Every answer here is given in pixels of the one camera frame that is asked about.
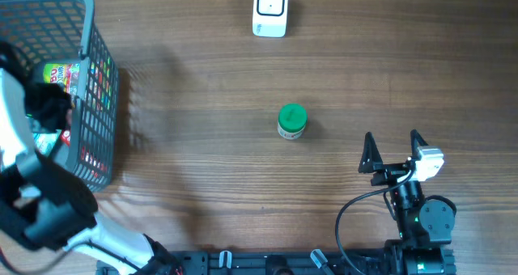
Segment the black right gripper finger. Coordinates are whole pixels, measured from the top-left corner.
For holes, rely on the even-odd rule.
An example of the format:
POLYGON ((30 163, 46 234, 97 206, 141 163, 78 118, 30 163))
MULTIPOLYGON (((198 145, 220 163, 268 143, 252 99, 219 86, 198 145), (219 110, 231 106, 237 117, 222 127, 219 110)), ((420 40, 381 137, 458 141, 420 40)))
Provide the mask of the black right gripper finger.
POLYGON ((428 143, 422 138, 421 134, 416 129, 410 131, 410 143, 413 159, 418 158, 418 148, 420 146, 428 146, 428 143))
POLYGON ((383 159, 378 151, 375 139, 371 132, 367 132, 364 138, 363 153, 359 162, 358 172, 367 174, 380 171, 383 167, 383 159))

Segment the Haribo gummy worms bag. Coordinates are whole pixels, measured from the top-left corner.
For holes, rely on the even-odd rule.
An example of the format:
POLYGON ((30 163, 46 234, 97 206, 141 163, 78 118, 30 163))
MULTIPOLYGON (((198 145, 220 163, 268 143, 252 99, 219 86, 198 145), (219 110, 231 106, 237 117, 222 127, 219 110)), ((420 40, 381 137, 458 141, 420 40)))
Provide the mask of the Haribo gummy worms bag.
POLYGON ((43 68, 45 83, 56 83, 60 88, 70 94, 78 94, 79 63, 46 63, 43 68))

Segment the teal wet wipes pack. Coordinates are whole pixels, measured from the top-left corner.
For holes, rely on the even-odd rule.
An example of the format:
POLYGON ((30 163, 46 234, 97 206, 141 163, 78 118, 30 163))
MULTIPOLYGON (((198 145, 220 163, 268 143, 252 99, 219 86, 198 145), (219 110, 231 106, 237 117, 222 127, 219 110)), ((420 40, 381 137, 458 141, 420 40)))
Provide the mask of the teal wet wipes pack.
POLYGON ((55 147, 59 136, 60 133, 34 133, 33 139, 38 151, 48 156, 55 147))

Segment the green lid jar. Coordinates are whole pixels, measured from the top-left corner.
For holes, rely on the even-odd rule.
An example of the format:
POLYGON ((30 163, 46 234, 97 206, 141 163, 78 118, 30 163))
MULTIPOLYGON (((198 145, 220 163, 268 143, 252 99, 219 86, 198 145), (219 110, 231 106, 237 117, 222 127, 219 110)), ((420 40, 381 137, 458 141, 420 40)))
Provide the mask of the green lid jar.
POLYGON ((278 133, 287 140, 299 138, 308 122, 308 114, 300 104, 286 104, 278 114, 278 133))

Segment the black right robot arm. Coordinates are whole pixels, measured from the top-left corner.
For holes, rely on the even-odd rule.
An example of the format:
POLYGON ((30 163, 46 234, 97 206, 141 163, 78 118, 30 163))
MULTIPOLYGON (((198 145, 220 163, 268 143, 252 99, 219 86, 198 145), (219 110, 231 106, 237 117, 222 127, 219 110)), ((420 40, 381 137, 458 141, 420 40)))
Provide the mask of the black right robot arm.
POLYGON ((444 153, 410 132, 411 156, 403 163, 384 163, 374 137, 366 133, 359 172, 372 173, 371 185, 386 186, 385 203, 397 223, 399 239, 385 242, 380 255, 382 274, 456 273, 452 242, 456 206, 449 199, 426 197, 422 183, 436 176, 444 165, 444 153))

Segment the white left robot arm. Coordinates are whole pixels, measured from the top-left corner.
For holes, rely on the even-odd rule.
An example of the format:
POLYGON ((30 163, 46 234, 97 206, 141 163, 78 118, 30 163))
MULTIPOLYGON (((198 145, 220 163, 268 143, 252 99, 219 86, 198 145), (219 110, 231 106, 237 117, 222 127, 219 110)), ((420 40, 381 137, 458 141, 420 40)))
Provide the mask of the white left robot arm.
POLYGON ((1 68, 1 229, 26 249, 81 252, 120 274, 180 274, 159 242, 100 214, 92 192, 37 149, 33 131, 69 129, 71 97, 1 68))

